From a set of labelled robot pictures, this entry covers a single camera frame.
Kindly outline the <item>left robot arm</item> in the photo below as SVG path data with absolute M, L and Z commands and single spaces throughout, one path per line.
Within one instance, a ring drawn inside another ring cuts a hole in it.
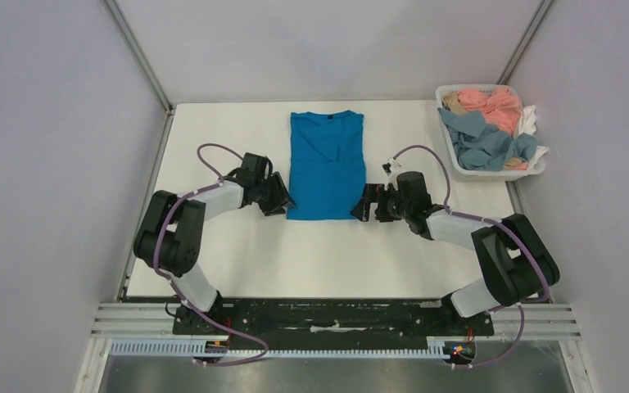
M 134 256 L 169 282 L 205 334 L 217 333 L 224 324 L 223 310 L 214 306 L 219 290 L 198 264 L 205 223 L 252 204 L 266 217 L 296 206 L 272 161 L 247 153 L 239 167 L 211 185 L 183 195 L 154 192 L 134 238 Z

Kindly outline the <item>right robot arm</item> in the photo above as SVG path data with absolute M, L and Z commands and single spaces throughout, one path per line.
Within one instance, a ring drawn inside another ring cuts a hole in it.
M 464 332 L 478 314 L 528 299 L 546 300 L 560 279 L 557 264 L 525 215 L 488 219 L 435 204 L 416 171 L 398 175 L 395 185 L 366 184 L 351 215 L 361 222 L 404 221 L 424 239 L 475 252 L 482 276 L 441 300 L 441 325 L 451 334 Z

